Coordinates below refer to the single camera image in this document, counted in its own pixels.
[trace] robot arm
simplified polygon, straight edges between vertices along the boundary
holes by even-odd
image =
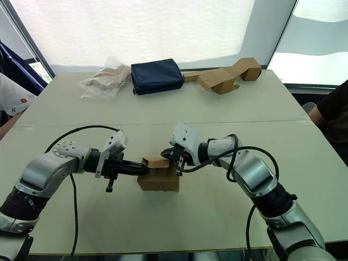
[[[179,123],[170,142],[174,148],[162,152],[163,157],[178,161],[178,175],[182,175],[185,162],[198,166],[235,148],[235,140],[231,136],[203,143],[198,137],[194,129]],[[241,142],[237,142],[237,146],[241,147]],[[335,260],[325,251],[320,232],[296,202],[296,196],[286,192],[267,165],[253,153],[248,150],[235,153],[232,176],[267,223],[268,235],[279,258]],[[214,161],[213,165],[228,170],[232,157],[233,153],[227,154]]]
[[[107,192],[119,173],[143,175],[148,168],[123,160],[128,138],[123,131],[112,135],[101,152],[75,142],[57,143],[49,152],[33,159],[24,169],[0,207],[0,259],[20,260],[33,242],[30,233],[47,201],[72,173],[92,172],[110,179]]]

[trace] black cable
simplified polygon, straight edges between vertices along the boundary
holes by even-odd
[[[218,160],[219,158],[234,152],[233,155],[232,155],[231,163],[230,163],[230,165],[228,167],[228,170],[227,170],[227,173],[226,173],[226,177],[227,177],[227,179],[229,181],[235,182],[234,179],[230,178],[230,174],[231,174],[231,172],[233,170],[233,165],[234,165],[234,162],[235,162],[235,158],[237,156],[237,151],[241,151],[241,150],[255,150],[255,151],[260,151],[260,152],[264,153],[265,155],[267,155],[271,159],[271,161],[272,161],[272,163],[274,165],[274,168],[275,168],[275,176],[276,176],[277,179],[279,179],[279,167],[278,167],[277,161],[275,160],[275,158],[272,156],[271,153],[269,153],[268,151],[266,151],[266,150],[264,150],[262,148],[254,147],[254,146],[244,146],[244,147],[239,147],[238,148],[237,147],[238,146],[238,138],[237,138],[237,136],[235,134],[231,134],[230,136],[232,136],[234,138],[234,148],[232,150],[225,151],[225,152],[223,152],[223,153],[213,157],[212,159],[207,160],[206,162],[202,163],[201,165],[193,167],[192,169],[186,169],[185,170],[185,169],[183,169],[183,166],[182,166],[181,167],[181,171],[184,172],[184,173],[190,173],[190,172],[197,171],[197,170],[207,166],[208,164]],[[173,162],[174,162],[176,168],[178,169],[179,166],[177,165],[177,163],[175,161],[173,161]],[[250,255],[250,257],[251,257],[251,259],[253,261],[256,261],[256,259],[255,259],[255,256],[253,255],[253,253],[251,252],[251,247],[250,247],[250,222],[251,222],[251,217],[252,217],[255,209],[256,209],[255,205],[253,205],[252,208],[250,209],[249,216],[248,216],[248,219],[247,219],[247,222],[246,222],[246,232],[245,232],[245,234],[246,234],[247,250],[248,250],[249,255]]]
[[[113,127],[109,127],[109,126],[104,126],[104,125],[88,125],[88,126],[83,126],[83,127],[80,127],[80,128],[76,128],[76,129],[73,129],[65,134],[63,134],[62,136],[58,137],[54,142],[51,143],[51,145],[47,148],[47,150],[45,151],[45,153],[49,152],[52,147],[58,142],[60,141],[62,138],[65,138],[66,136],[72,134],[72,133],[75,133],[75,132],[79,132],[81,131],[82,129],[90,129],[90,128],[103,128],[103,129],[111,129],[113,131],[116,131],[118,132],[119,129],[115,129]]]
[[[243,146],[243,147],[239,147],[237,148],[236,150],[235,149],[231,149],[231,150],[228,150],[228,151],[225,151],[225,152],[222,152],[221,154],[211,158],[210,160],[207,160],[206,162],[202,163],[201,165],[198,165],[196,167],[193,167],[192,169],[181,169],[182,172],[184,173],[191,173],[191,172],[195,172],[207,165],[209,165],[210,163],[216,161],[217,159],[227,155],[227,154],[230,154],[231,152],[237,152],[237,151],[242,151],[242,150],[255,150],[255,151],[260,151],[264,154],[266,154],[272,161],[273,165],[274,165],[274,168],[275,168],[275,176],[277,179],[279,179],[279,168],[278,168],[278,164],[277,164],[277,161],[274,159],[274,157],[271,155],[271,153],[269,153],[268,151],[262,149],[262,148],[259,148],[259,147],[254,147],[254,146]],[[178,166],[178,164],[173,161],[173,163],[175,164],[175,167],[177,169],[179,169],[180,167]]]
[[[254,213],[254,210],[256,209],[256,206],[253,205],[250,209],[250,212],[249,212],[249,216],[248,216],[248,219],[246,221],[246,231],[245,231],[245,237],[246,237],[246,247],[248,249],[248,252],[249,252],[249,255],[251,257],[251,259],[253,261],[256,261],[256,258],[254,256],[254,254],[252,253],[251,251],[251,247],[250,247],[250,235],[249,235],[249,231],[250,231],[250,222],[251,222],[251,217],[252,217],[252,214]]]
[[[233,137],[234,139],[234,146],[233,146],[233,151],[236,151],[237,152],[237,148],[238,148],[238,138],[235,134],[231,134],[230,135],[231,137]],[[231,182],[236,182],[233,178],[230,178],[230,175],[231,175],[231,172],[233,170],[233,165],[234,165],[234,162],[235,162],[235,159],[237,157],[237,153],[234,153],[232,155],[232,159],[231,159],[231,162],[229,163],[229,167],[228,167],[228,170],[227,170],[227,173],[226,173],[226,178],[228,181],[231,181]]]
[[[74,177],[72,176],[72,174],[70,174],[70,179],[71,179],[71,183],[72,183],[72,187],[73,187],[73,191],[74,191],[74,214],[75,214],[75,236],[74,236],[74,244],[72,246],[72,250],[70,253],[70,259],[72,260],[72,257],[74,256],[75,253],[75,248],[76,248],[76,244],[77,244],[77,237],[78,237],[78,217],[77,217],[77,190],[76,190],[76,184],[75,184],[75,180]]]
[[[58,137],[54,142],[52,142],[50,144],[50,146],[47,148],[45,153],[49,152],[53,148],[53,146],[57,142],[59,142],[61,139],[63,139],[64,137],[66,137],[72,133],[79,132],[82,129],[90,129],[90,128],[103,128],[103,129],[111,129],[111,130],[116,131],[116,132],[119,131],[119,129],[109,127],[109,126],[104,126],[104,125],[88,125],[88,126],[79,127],[79,128],[73,129],[73,130],[61,135],[60,137]],[[74,180],[74,177],[72,174],[70,174],[70,179],[71,179],[73,193],[74,193],[74,214],[75,214],[75,236],[74,236],[74,243],[72,246],[72,250],[70,253],[70,259],[72,260],[72,257],[74,256],[74,253],[75,253],[75,248],[77,245],[77,238],[78,238],[78,216],[77,216],[77,190],[76,190],[76,183],[75,183],[75,180]]]

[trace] cardboard piece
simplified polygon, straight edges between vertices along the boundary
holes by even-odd
[[[199,75],[202,75],[206,72],[209,72],[210,70],[205,70],[205,71],[199,71],[199,72],[184,72],[183,76],[184,76],[184,82],[188,83],[188,82],[195,82],[197,81],[197,78]]]
[[[141,163],[148,166],[150,172],[138,177],[142,190],[162,190],[179,192],[180,177],[172,162],[163,157],[143,158]]]
[[[234,85],[235,79],[256,80],[261,74],[261,66],[255,58],[241,58],[234,65],[209,71],[195,72],[187,75],[188,81],[197,82],[206,90],[212,89],[218,94],[225,94],[239,87]]]

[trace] black shirt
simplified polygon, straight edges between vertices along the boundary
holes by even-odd
[[[316,106],[328,122],[323,130],[326,139],[348,166],[348,80]]]

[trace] white wall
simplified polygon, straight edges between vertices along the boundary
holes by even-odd
[[[17,35],[12,25],[3,12],[4,6],[0,3],[0,40],[22,59],[33,58],[20,37]]]

